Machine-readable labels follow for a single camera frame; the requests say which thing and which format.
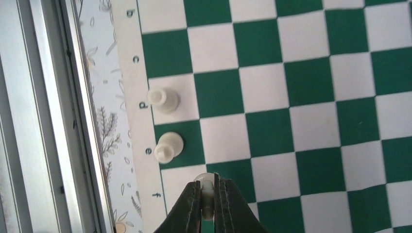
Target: white surface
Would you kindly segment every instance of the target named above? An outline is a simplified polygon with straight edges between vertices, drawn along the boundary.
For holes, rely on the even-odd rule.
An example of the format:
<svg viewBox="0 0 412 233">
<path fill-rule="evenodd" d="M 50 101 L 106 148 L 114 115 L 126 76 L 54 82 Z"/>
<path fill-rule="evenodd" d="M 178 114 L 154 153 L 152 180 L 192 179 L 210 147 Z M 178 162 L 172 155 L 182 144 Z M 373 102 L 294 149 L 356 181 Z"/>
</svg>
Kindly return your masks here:
<svg viewBox="0 0 412 233">
<path fill-rule="evenodd" d="M 289 107 L 283 64 L 239 68 L 246 113 Z"/>
<path fill-rule="evenodd" d="M 412 92 L 376 97 L 381 139 L 412 136 Z"/>
<path fill-rule="evenodd" d="M 323 0 L 325 9 L 362 8 L 364 5 L 363 0 Z"/>
<path fill-rule="evenodd" d="M 334 102 L 290 108 L 295 151 L 341 145 Z"/>
<path fill-rule="evenodd" d="M 255 217 L 259 220 L 258 204 L 255 202 L 255 203 L 249 203 L 247 205 L 249 206 L 250 210 L 253 212 Z"/>
<path fill-rule="evenodd" d="M 330 57 L 335 100 L 375 96 L 370 53 L 353 53 Z"/>
<path fill-rule="evenodd" d="M 137 2 L 142 33 L 187 27 L 183 0 L 137 0 Z"/>
<path fill-rule="evenodd" d="M 347 191 L 386 183 L 380 141 L 345 146 L 341 151 Z"/>
<path fill-rule="evenodd" d="M 284 62 L 329 56 L 323 11 L 279 17 L 277 22 Z"/>
<path fill-rule="evenodd" d="M 171 169 L 163 169 L 163 187 L 165 190 L 166 208 L 169 212 L 176 203 L 183 189 L 192 182 L 196 174 L 206 172 L 206 165 L 184 166 Z"/>
<path fill-rule="evenodd" d="M 352 226 L 346 192 L 301 197 L 305 233 L 349 233 Z"/>
<path fill-rule="evenodd" d="M 158 111 L 170 114 L 176 110 L 179 104 L 179 96 L 169 87 L 150 88 L 147 92 L 147 100 Z"/>
<path fill-rule="evenodd" d="M 238 67 L 232 23 L 188 28 L 194 73 Z"/>
<path fill-rule="evenodd" d="M 257 202 L 300 196 L 294 152 L 254 157 L 252 173 Z"/>
<path fill-rule="evenodd" d="M 193 74 L 151 78 L 149 79 L 149 86 L 167 86 L 175 90 L 179 95 L 179 107 L 173 114 L 164 114 L 153 109 L 155 125 L 199 119 Z"/>
<path fill-rule="evenodd" d="M 175 132 L 167 132 L 159 138 L 154 156 L 159 163 L 167 164 L 183 150 L 183 139 Z"/>
<path fill-rule="evenodd" d="M 365 8 L 370 51 L 412 46 L 411 13 L 408 3 Z"/>
<path fill-rule="evenodd" d="M 276 17 L 274 0 L 229 0 L 233 22 Z"/>
<path fill-rule="evenodd" d="M 412 181 L 389 183 L 386 187 L 392 226 L 412 225 Z"/>
<path fill-rule="evenodd" d="M 200 119 L 207 164 L 250 158 L 244 114 Z"/>
</svg>

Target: white pawn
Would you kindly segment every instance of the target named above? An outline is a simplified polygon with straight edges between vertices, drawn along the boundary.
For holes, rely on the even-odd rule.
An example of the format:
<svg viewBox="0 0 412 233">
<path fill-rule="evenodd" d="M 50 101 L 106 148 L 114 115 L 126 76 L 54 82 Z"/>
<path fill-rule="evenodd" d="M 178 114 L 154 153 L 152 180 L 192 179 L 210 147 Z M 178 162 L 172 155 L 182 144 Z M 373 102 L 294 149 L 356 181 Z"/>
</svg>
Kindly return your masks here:
<svg viewBox="0 0 412 233">
<path fill-rule="evenodd" d="M 200 181 L 202 217 L 206 221 L 213 220 L 215 174 L 202 173 L 194 178 L 194 181 Z"/>
<path fill-rule="evenodd" d="M 154 156 L 161 164 L 169 163 L 183 150 L 183 139 L 175 132 L 167 132 L 159 138 L 154 148 Z"/>
<path fill-rule="evenodd" d="M 158 111 L 171 113 L 179 104 L 177 93 L 170 88 L 152 88 L 147 92 L 147 100 Z"/>
</svg>

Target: leaf pattern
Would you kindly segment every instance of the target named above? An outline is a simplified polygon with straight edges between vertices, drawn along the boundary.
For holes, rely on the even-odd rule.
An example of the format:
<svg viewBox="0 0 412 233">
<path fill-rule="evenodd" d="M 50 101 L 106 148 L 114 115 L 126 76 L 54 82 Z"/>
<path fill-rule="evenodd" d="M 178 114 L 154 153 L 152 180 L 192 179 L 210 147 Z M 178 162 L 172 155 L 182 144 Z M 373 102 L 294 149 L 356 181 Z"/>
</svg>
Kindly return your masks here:
<svg viewBox="0 0 412 233">
<path fill-rule="evenodd" d="M 122 100 L 120 109 L 126 111 L 126 97 L 124 96 L 123 81 L 121 79 L 119 80 L 119 87 L 121 90 L 121 95 L 116 95 L 116 98 Z"/>
<path fill-rule="evenodd" d="M 122 215 L 119 217 L 118 221 L 119 221 L 119 222 L 120 222 L 120 221 L 123 221 L 123 220 L 126 218 L 127 213 L 128 213 L 128 211 L 124 212 L 124 214 L 122 214 Z"/>
<path fill-rule="evenodd" d="M 120 133 L 113 136 L 117 127 L 117 113 L 111 112 L 107 117 L 106 110 L 102 106 L 97 109 L 97 120 L 102 143 L 103 156 L 107 157 L 109 154 L 114 154 L 115 150 L 119 148 L 121 143 Z"/>
<path fill-rule="evenodd" d="M 129 189 L 136 189 L 137 182 L 133 174 L 130 130 L 127 120 L 124 120 L 127 119 L 127 115 L 121 70 L 118 57 L 113 52 L 116 49 L 116 33 L 113 26 L 111 0 L 74 0 L 74 2 L 85 48 L 90 92 L 96 106 L 104 178 L 109 187 L 110 198 L 114 200 L 112 210 L 116 220 L 115 227 L 121 233 L 143 233 L 140 220 L 140 196 L 138 192 L 133 195 L 137 205 L 135 206 L 127 193 Z M 122 143 L 126 134 L 127 143 Z"/>
</svg>

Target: pawn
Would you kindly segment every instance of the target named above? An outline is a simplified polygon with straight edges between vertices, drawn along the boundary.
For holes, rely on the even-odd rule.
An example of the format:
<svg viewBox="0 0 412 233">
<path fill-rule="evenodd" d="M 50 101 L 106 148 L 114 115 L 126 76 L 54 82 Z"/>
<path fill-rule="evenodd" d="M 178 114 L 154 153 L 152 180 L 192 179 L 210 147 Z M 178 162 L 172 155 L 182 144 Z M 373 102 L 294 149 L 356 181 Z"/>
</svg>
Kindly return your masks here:
<svg viewBox="0 0 412 233">
<path fill-rule="evenodd" d="M 183 150 L 183 139 L 175 132 L 167 132 L 159 138 L 154 148 L 154 156 L 161 164 L 169 163 Z"/>
<path fill-rule="evenodd" d="M 179 104 L 177 93 L 170 88 L 152 88 L 147 92 L 148 102 L 158 111 L 168 114 Z"/>
</svg>

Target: botanical illustration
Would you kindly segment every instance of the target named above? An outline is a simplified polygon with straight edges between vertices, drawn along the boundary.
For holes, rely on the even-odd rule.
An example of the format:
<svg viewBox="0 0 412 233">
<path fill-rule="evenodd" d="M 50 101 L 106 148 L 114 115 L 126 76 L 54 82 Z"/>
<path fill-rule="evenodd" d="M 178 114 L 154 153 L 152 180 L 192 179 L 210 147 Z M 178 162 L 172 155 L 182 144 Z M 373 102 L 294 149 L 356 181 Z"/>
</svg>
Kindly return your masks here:
<svg viewBox="0 0 412 233">
<path fill-rule="evenodd" d="M 75 2 L 115 227 L 118 233 L 143 233 L 130 130 L 127 120 L 124 120 L 127 115 L 112 5 L 110 0 Z"/>
<path fill-rule="evenodd" d="M 120 133 L 114 136 L 117 126 L 117 113 L 111 112 L 109 116 L 106 114 L 104 107 L 97 109 L 97 123 L 99 125 L 100 139 L 102 142 L 103 156 L 114 154 L 118 144 L 121 143 Z"/>
<path fill-rule="evenodd" d="M 110 21 L 112 22 L 112 26 L 114 26 L 112 3 L 110 2 L 110 0 L 100 0 L 99 10 L 101 12 L 109 12 L 110 13 Z M 114 40 L 113 43 L 107 49 L 106 56 L 108 56 L 111 53 L 111 51 L 114 49 L 114 47 L 116 46 L 116 32 L 115 32 L 114 28 L 113 28 L 113 40 Z"/>
</svg>

